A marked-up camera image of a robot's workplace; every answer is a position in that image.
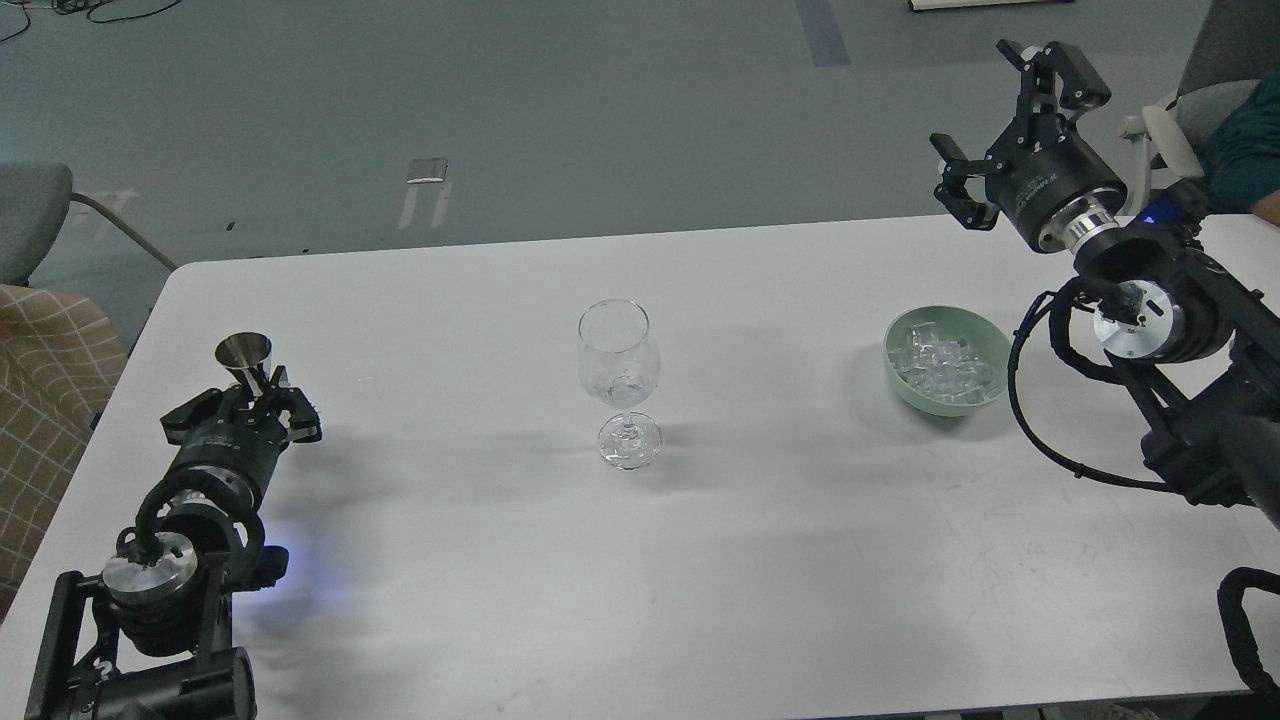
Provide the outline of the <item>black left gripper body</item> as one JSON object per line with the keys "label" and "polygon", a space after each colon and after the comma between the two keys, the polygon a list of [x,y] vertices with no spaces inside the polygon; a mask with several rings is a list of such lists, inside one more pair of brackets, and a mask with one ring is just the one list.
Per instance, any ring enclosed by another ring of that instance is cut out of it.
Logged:
{"label": "black left gripper body", "polygon": [[196,430],[188,443],[177,446],[172,470],[216,477],[259,511],[288,443],[285,428],[274,416],[236,410],[228,421]]}

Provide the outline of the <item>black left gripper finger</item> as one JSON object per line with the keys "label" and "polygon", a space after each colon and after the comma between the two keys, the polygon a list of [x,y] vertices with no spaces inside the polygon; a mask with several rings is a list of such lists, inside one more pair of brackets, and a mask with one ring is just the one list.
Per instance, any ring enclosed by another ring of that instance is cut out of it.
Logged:
{"label": "black left gripper finger", "polygon": [[262,406],[284,428],[291,443],[317,443],[323,438],[320,415],[306,393],[291,383],[285,366],[275,366],[268,379]]}
{"label": "black left gripper finger", "polygon": [[239,407],[241,388],[209,388],[160,418],[169,445],[183,446],[196,430],[228,421]]}

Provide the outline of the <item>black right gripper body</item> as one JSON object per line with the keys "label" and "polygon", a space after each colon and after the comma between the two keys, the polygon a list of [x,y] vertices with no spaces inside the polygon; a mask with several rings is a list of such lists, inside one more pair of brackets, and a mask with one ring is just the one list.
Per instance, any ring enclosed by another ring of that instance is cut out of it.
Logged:
{"label": "black right gripper body", "polygon": [[1011,128],[987,150],[1000,172],[986,178],[986,197],[1014,224],[1034,252],[1060,252],[1062,243],[1047,229],[1071,202],[1091,196],[1115,215],[1126,200],[1126,186],[1078,133],[1051,132],[1024,147]]}

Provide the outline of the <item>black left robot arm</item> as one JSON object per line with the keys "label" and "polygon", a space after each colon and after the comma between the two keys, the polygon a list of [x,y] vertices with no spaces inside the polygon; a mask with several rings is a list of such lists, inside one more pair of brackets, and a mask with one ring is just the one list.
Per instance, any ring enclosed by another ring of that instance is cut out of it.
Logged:
{"label": "black left robot arm", "polygon": [[56,579],[27,719],[256,717],[233,600],[285,575],[260,510],[283,451],[323,429],[283,366],[230,372],[161,419],[177,455],[102,570]]}

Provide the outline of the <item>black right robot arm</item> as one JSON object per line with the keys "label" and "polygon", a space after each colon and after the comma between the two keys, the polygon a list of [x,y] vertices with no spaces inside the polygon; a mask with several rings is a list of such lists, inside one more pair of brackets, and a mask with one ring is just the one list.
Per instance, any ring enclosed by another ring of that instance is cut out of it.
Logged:
{"label": "black right robot arm", "polygon": [[1167,188],[1170,209],[1117,219],[1126,186],[1080,137],[1076,123],[1110,87],[1070,44],[1000,40],[1019,74],[1012,119],[979,159],[933,133],[941,159],[934,197],[969,231],[1006,217],[1038,254],[1069,251],[1074,275],[1041,293],[1015,331],[1007,398],[1024,436],[1052,462],[1107,486],[1138,480],[1051,448],[1025,419],[1021,351],[1047,322],[1061,363],[1123,387],[1144,418],[1152,491],[1190,505],[1258,509],[1279,519],[1279,324],[1198,241],[1204,196],[1189,181]]}

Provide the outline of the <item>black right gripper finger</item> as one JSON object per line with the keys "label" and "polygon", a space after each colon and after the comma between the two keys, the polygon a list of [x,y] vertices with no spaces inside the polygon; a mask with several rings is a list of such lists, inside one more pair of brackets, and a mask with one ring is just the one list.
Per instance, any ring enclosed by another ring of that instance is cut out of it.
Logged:
{"label": "black right gripper finger", "polygon": [[956,141],[945,133],[931,133],[929,142],[941,159],[940,182],[934,187],[934,197],[966,231],[992,231],[998,219],[998,206],[995,202],[975,200],[968,190],[968,183],[970,179],[1004,173],[1004,160],[970,159]]}
{"label": "black right gripper finger", "polygon": [[1074,45],[1051,41],[1032,46],[1000,40],[996,49],[1020,77],[1010,124],[1016,141],[1070,135],[1080,118],[1112,97],[1110,86]]}

